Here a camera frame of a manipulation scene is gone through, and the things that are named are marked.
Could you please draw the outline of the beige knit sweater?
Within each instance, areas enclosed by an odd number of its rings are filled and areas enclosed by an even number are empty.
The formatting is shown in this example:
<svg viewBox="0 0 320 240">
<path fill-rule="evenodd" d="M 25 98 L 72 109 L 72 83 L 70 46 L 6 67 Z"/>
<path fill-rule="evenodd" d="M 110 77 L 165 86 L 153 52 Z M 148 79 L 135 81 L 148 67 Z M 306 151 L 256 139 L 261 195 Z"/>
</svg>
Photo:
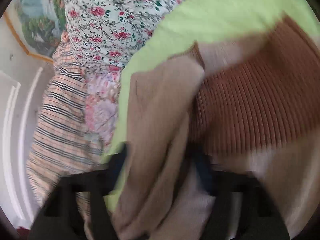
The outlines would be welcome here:
<svg viewBox="0 0 320 240">
<path fill-rule="evenodd" d="M 131 75 L 120 239 L 294 239 L 319 217 L 319 47 L 290 17 Z"/>
</svg>

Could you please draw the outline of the plaid checked blanket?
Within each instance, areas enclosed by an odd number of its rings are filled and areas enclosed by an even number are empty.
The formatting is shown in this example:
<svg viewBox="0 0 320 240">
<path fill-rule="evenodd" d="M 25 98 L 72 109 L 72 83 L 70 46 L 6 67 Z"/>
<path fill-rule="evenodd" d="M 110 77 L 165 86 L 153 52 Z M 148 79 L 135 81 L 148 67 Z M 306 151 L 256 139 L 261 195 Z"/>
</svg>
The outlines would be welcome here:
<svg viewBox="0 0 320 240">
<path fill-rule="evenodd" d="M 75 59 L 66 31 L 53 54 L 53 67 L 27 160 L 27 176 L 40 206 L 60 177 L 95 169 L 102 154 L 101 141 L 88 139 L 84 67 Z"/>
</svg>

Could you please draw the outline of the purple pink floral pillow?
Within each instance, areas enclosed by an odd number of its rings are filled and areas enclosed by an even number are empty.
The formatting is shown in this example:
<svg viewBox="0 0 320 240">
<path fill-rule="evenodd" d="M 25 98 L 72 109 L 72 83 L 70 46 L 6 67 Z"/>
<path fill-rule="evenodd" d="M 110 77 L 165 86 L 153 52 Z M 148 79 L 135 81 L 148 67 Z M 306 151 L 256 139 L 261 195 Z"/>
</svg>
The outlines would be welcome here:
<svg viewBox="0 0 320 240">
<path fill-rule="evenodd" d="M 121 89 L 121 69 L 111 66 L 88 72 L 85 76 L 87 96 L 85 125 L 91 141 L 108 152 L 118 120 L 118 99 Z"/>
</svg>

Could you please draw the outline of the white panelled door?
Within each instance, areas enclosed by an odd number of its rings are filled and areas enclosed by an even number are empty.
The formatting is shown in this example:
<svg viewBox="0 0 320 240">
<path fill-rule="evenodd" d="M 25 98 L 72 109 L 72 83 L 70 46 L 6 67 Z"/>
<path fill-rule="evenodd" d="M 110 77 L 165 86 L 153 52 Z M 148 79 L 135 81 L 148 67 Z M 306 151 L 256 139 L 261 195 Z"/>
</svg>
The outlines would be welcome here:
<svg viewBox="0 0 320 240">
<path fill-rule="evenodd" d="M 28 56 L 1 19 L 1 209 L 16 228 L 30 228 L 39 208 L 26 162 L 53 75 L 52 64 Z"/>
</svg>

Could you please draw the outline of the light green bed sheet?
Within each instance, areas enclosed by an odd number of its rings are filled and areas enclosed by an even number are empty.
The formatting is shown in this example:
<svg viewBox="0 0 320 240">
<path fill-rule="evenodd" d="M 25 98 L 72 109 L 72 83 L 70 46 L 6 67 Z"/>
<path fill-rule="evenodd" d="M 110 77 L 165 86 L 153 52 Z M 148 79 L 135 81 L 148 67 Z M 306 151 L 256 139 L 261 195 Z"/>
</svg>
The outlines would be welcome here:
<svg viewBox="0 0 320 240">
<path fill-rule="evenodd" d="M 189 140 L 232 171 L 254 171 L 282 213 L 319 205 L 319 22 L 305 0 L 187 0 L 158 26 L 121 77 L 112 144 L 126 138 L 132 75 L 195 48 L 206 70 Z"/>
</svg>

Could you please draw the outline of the rose floral white quilt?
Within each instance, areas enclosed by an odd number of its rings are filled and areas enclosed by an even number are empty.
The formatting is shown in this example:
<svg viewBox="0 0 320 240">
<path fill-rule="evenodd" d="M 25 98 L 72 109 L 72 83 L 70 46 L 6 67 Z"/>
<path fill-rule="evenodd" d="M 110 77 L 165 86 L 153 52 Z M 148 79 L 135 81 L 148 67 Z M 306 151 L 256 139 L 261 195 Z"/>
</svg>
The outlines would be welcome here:
<svg viewBox="0 0 320 240">
<path fill-rule="evenodd" d="M 64 0 L 72 51 L 89 73 L 124 68 L 184 0 Z"/>
</svg>

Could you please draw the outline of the gold framed landscape painting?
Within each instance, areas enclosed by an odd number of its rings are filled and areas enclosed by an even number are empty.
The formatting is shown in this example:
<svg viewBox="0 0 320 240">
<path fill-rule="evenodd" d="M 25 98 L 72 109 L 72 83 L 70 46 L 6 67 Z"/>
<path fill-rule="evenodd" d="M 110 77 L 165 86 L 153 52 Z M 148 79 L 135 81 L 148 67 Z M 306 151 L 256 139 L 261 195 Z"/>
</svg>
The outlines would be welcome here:
<svg viewBox="0 0 320 240">
<path fill-rule="evenodd" d="M 12 0 L 3 17 L 27 55 L 52 62 L 66 30 L 64 0 Z"/>
</svg>

